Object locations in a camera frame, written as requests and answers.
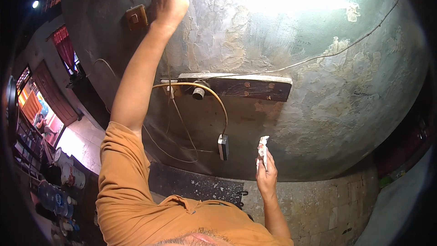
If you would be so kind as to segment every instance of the raised arm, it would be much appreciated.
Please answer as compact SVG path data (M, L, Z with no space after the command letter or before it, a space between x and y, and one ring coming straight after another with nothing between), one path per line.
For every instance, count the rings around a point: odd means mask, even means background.
M292 238L287 221L277 201L276 180L277 170L273 156L267 150L267 169L262 162L257 171L257 185L264 201L264 221L266 229L274 236Z
M188 0L154 0L156 19L124 71L112 105L111 121L124 125L141 139L141 128L164 48L187 12Z

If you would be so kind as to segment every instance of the bottle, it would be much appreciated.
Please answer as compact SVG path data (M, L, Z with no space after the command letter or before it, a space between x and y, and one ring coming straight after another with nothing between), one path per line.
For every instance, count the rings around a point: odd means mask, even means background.
M42 206L55 214L70 218L73 205L67 203L68 194L48 183L45 179L38 185L38 198Z

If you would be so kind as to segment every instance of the switch plate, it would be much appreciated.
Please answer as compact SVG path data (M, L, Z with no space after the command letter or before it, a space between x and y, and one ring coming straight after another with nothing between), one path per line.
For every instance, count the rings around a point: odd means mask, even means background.
M146 28L149 25L143 4L128 9L125 15L130 30Z

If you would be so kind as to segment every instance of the orange t-shirt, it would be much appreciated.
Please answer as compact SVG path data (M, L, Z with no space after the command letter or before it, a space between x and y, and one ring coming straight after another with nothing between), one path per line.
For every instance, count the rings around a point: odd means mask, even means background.
M292 246L271 235L237 206L172 195L156 204L149 191L149 167L143 144L123 125L110 122L101 144L102 169L96 201L98 221L108 245L144 245L204 227L235 245Z

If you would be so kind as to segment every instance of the wall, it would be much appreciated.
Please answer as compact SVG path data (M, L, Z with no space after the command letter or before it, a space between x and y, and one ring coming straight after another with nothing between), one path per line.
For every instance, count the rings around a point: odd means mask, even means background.
M391 245L423 189L432 151L433 147L404 176L381 190L369 223L355 246Z
M95 126L99 127L97 122L95 122L94 118L92 118L89 112L84 108L73 91L65 88L70 81L69 74L65 69L53 42L51 40L46 42L46 38L64 24L65 21L63 15L59 15L57 18L46 22L39 27L33 34L26 48L20 52L15 59L12 74L15 78L18 78L27 64L29 64L30 70L34 71L41 61L44 60L53 79L58 85L59 90L73 107L74 111L77 114L84 113L84 115L93 121Z
M182 72L254 72L282 68L335 53L366 34L395 0L190 0L167 44L172 76ZM150 0L63 0L76 52L102 100L111 107L120 78L145 31L130 31L125 11ZM306 9L306 5L315 8ZM116 78L102 63L111 65ZM202 152L196 163L175 161L143 132L145 149L162 163L207 175L253 179L247 167L260 136L270 135L281 181L332 178L356 164L396 128L416 99L430 60L408 0L372 35L347 51L277 75L293 79L287 102L223 97L229 115L230 159L221 161L223 128L211 97L176 99L191 137ZM156 82L167 77L161 61ZM152 93L145 126L161 147L184 160L196 155L162 91ZM170 130L166 133L170 119Z

